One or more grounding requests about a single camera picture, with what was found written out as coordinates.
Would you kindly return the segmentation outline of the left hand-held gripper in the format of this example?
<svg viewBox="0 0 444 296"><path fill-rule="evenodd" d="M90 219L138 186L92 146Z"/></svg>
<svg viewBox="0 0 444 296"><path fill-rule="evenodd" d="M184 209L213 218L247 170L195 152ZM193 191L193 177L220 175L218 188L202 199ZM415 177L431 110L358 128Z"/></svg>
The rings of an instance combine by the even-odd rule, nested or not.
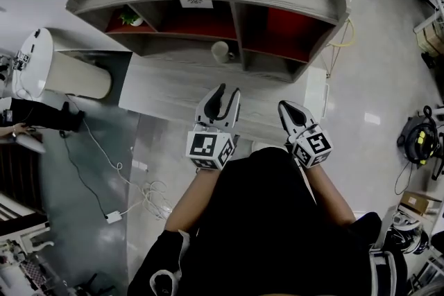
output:
<svg viewBox="0 0 444 296"><path fill-rule="evenodd" d="M221 171L234 154L241 91L233 91L225 112L219 116L225 88L222 83L211 89L196 108L193 130L187 135L186 156L197 168Z"/></svg>

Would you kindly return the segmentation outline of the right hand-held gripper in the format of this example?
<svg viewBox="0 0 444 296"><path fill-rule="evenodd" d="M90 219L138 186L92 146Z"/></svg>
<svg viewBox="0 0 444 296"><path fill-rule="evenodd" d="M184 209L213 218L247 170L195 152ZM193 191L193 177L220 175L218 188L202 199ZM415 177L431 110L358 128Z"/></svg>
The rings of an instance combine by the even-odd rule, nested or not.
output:
<svg viewBox="0 0 444 296"><path fill-rule="evenodd" d="M303 167L312 168L324 162L333 150L331 139L315 121L311 112L292 101L277 105L282 127L289 135L286 147Z"/></svg>

